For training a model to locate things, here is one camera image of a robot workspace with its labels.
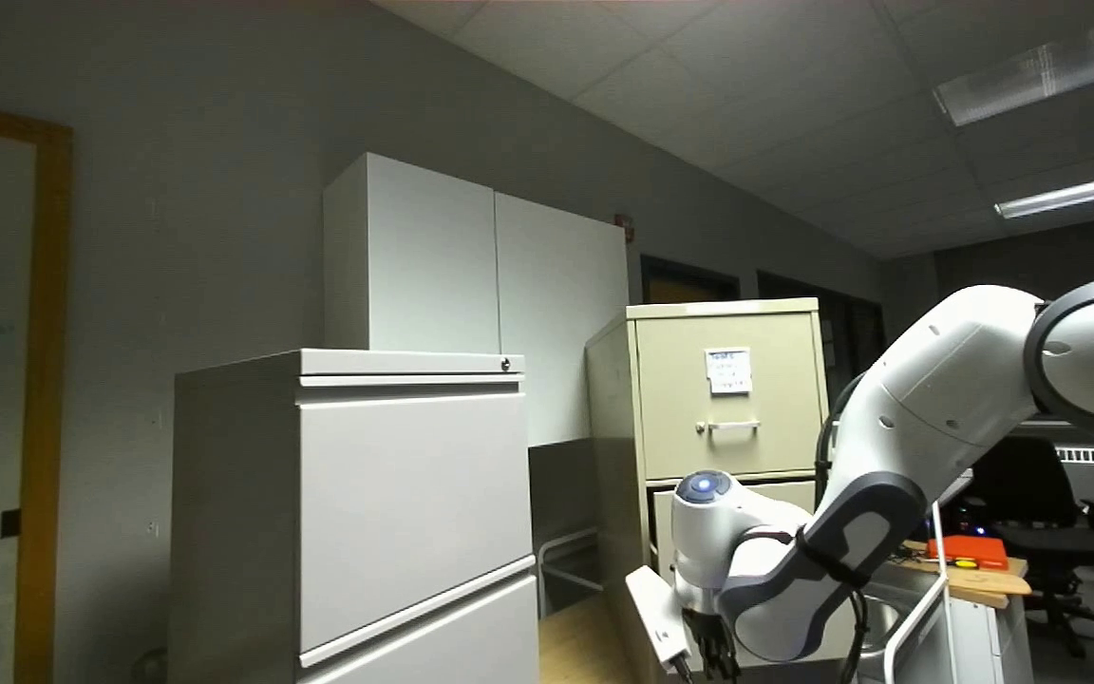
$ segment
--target light fixture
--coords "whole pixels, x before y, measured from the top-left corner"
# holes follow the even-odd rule
[[[1090,202],[1094,202],[1094,182],[1080,182],[1080,185],[1062,185],[1062,191],[1048,191],[1048,194],[1000,202],[995,213],[1006,221],[1018,221],[1018,215],[1057,213],[1057,207],[1090,204]]]
[[[1004,66],[947,78],[935,88],[935,104],[954,124],[971,124],[1090,83],[1094,28],[1062,43],[1034,44]]]

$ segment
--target paper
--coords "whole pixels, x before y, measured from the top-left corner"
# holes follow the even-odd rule
[[[711,395],[749,395],[753,390],[753,359],[749,359],[743,344],[708,351],[708,390]]]

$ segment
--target white filing cabinet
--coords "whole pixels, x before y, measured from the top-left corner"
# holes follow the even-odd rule
[[[537,681],[516,357],[296,351],[176,386],[172,681]]]
[[[814,456],[829,409],[816,301],[625,309],[589,344],[589,409],[600,562],[609,584],[620,584],[620,627],[643,652],[621,576],[643,562],[670,571],[670,499],[682,476],[730,471],[814,510]]]
[[[621,309],[614,225],[388,156],[321,194],[321,340],[524,353],[528,444],[589,435],[586,344]]]

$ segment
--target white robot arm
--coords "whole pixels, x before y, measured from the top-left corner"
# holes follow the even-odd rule
[[[677,603],[765,662],[814,652],[924,510],[1035,409],[1094,430],[1094,286],[1051,304],[1000,286],[954,292],[859,381],[816,511],[718,471],[677,486]]]

